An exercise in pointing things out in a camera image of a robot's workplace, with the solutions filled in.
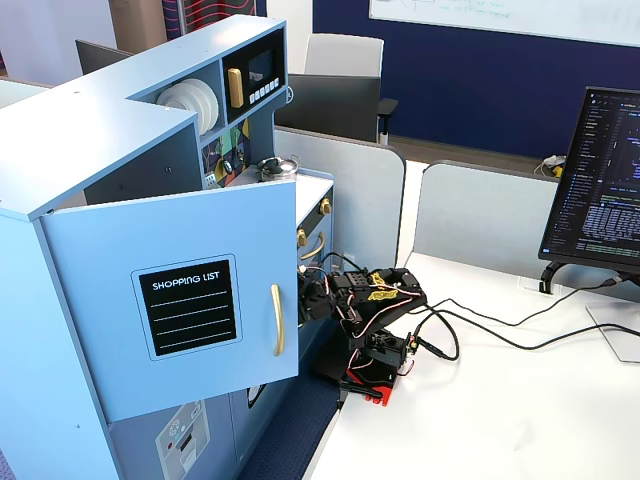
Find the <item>desk surface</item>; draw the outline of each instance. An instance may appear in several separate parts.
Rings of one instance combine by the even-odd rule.
[[[411,255],[407,266],[431,304],[453,297],[504,320],[520,320],[558,298],[521,289],[512,275],[423,255]],[[480,323],[534,345],[593,325],[584,304],[607,300],[581,292],[519,328]],[[404,336],[421,318],[405,316],[391,330]],[[640,366],[620,363],[600,332],[526,352],[451,323],[459,362],[420,349],[388,407],[350,395],[313,480],[638,478]],[[438,320],[429,320],[421,336],[453,352]]]

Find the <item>cable connector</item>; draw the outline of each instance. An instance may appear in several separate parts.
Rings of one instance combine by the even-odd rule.
[[[619,283],[623,283],[626,282],[627,280],[630,280],[631,277],[633,275],[631,275],[630,273],[620,273],[617,277],[612,277],[608,280],[605,280],[604,282],[602,282],[600,284],[601,287],[613,287],[614,285],[617,285]]]
[[[439,358],[446,358],[447,357],[447,354],[444,353],[442,350],[440,350],[438,347],[436,347],[432,343],[429,343],[429,342],[423,340],[420,337],[418,337],[418,343],[420,344],[421,347],[423,347],[425,350],[428,350],[429,352],[433,353],[436,357],[439,357]]]

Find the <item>whiteboard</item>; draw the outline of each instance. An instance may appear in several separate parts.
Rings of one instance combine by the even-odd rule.
[[[370,17],[640,46],[640,0],[370,0]]]

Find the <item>gray partition panel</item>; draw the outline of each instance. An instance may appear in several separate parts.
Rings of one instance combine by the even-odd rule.
[[[528,278],[548,262],[538,250],[553,203],[556,179],[456,162],[438,162],[423,175],[413,251]],[[597,285],[602,269],[569,266],[555,281]],[[602,293],[638,300],[640,290],[619,285]]]
[[[406,171],[397,150],[284,127],[275,134],[276,155],[335,177],[335,250],[362,267],[395,266]]]

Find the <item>shopping list sign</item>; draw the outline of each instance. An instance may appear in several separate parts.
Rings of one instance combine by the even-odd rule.
[[[233,258],[220,258],[134,272],[152,357],[238,339]]]

